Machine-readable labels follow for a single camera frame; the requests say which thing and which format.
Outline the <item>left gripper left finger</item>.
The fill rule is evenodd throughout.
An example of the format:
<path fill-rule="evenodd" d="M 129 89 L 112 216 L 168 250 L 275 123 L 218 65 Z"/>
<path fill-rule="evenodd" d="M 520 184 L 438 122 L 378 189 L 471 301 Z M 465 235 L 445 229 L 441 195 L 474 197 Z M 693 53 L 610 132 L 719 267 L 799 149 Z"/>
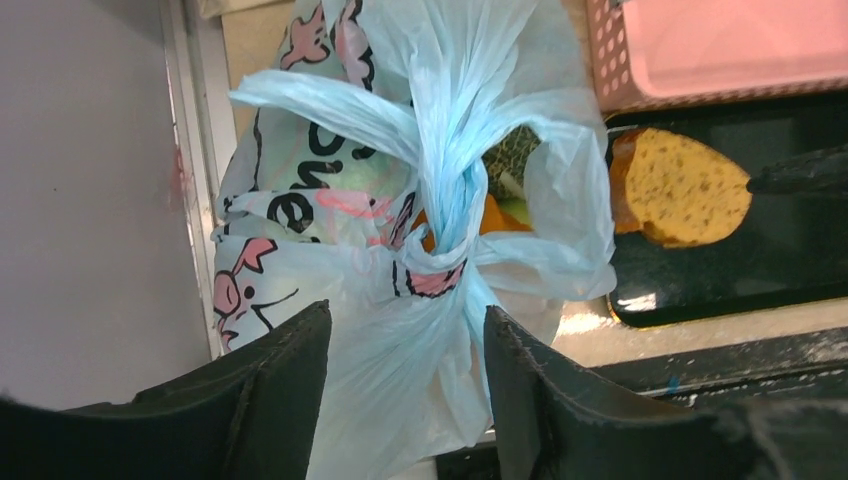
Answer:
<path fill-rule="evenodd" d="M 1 402 L 5 479 L 302 479 L 332 317 L 318 301 L 268 334 L 124 404 Z"/>

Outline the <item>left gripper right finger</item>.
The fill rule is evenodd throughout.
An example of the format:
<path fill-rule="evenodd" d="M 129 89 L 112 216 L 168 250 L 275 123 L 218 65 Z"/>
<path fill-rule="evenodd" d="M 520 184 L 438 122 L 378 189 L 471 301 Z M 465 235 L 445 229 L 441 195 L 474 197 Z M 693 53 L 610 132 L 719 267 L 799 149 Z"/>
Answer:
<path fill-rule="evenodd" d="M 486 312 L 505 479 L 843 479 L 843 399 L 754 397 L 694 410 L 641 396 Z"/>

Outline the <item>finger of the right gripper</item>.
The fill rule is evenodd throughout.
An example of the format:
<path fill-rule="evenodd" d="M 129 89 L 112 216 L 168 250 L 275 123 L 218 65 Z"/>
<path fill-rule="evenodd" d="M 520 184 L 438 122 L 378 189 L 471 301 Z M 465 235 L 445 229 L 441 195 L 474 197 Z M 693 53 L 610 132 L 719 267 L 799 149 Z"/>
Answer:
<path fill-rule="evenodd" d="M 764 167 L 747 183 L 755 195 L 847 197 L 847 145 L 796 155 Z"/>

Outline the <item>light blue plastic grocery bag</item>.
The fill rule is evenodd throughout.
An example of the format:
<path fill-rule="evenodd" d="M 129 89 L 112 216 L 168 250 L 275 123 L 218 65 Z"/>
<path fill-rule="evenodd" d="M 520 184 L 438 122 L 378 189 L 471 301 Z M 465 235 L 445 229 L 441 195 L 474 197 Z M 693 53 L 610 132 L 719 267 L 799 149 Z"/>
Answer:
<path fill-rule="evenodd" d="M 216 329 L 233 352 L 328 302 L 310 479 L 475 444 L 487 307 L 615 286 L 607 140 L 558 1 L 298 1 L 231 97 L 255 117 L 216 202 Z M 526 199 L 496 201 L 533 230 L 481 235 L 482 156 L 519 126 L 541 140 Z"/>

